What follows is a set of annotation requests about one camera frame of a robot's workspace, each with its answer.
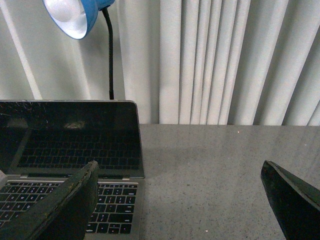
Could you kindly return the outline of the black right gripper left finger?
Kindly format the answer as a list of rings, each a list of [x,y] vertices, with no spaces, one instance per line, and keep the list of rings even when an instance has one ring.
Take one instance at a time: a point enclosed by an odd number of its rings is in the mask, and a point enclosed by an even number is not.
[[[91,161],[0,229],[2,240],[82,240],[98,201],[98,169]]]

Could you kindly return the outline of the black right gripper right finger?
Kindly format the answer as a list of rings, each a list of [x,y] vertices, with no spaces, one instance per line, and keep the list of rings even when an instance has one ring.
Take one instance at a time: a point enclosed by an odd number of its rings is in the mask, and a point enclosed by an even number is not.
[[[320,191],[272,161],[260,178],[269,205],[287,240],[320,238]]]

